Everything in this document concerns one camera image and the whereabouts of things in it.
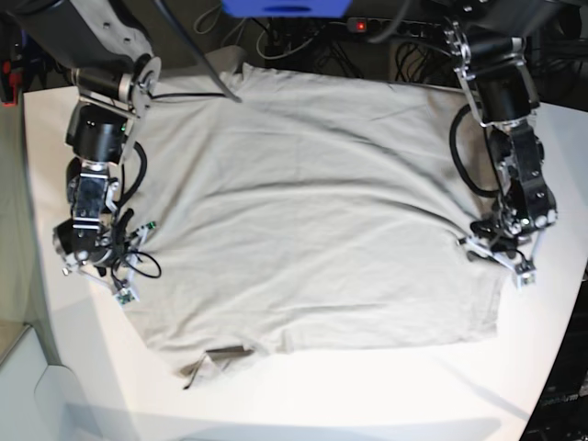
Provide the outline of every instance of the white table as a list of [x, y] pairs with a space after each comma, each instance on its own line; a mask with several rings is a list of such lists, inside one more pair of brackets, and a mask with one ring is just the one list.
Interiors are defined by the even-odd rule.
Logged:
[[504, 289], [498, 338], [271, 356], [242, 374], [184, 391], [185, 382], [167, 374], [108, 294], [62, 275], [51, 230], [69, 209], [64, 170], [72, 154], [63, 139], [75, 101], [73, 88], [26, 96], [29, 173], [57, 346], [108, 439], [519, 438], [560, 347], [588, 256], [587, 114], [553, 106], [539, 111], [544, 172], [560, 221], [537, 257], [538, 284]]

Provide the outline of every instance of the table surface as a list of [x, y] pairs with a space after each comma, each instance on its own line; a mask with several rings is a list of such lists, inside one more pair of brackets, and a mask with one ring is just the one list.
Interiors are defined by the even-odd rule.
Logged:
[[64, 277], [53, 251], [51, 230], [69, 209], [63, 179], [72, 154], [62, 140], [75, 102], [73, 88], [26, 95], [29, 178], [57, 346], [108, 439], [519, 439], [588, 256], [588, 114], [548, 105], [538, 112], [560, 221], [538, 254], [538, 283], [521, 292], [504, 287], [497, 338], [271, 356], [182, 390], [185, 382], [167, 373], [117, 303], [81, 277]]

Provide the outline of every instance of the blue object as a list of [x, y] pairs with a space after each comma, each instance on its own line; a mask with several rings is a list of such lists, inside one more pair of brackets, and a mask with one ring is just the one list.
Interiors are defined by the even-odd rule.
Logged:
[[233, 17], [342, 17], [352, 0], [222, 0]]

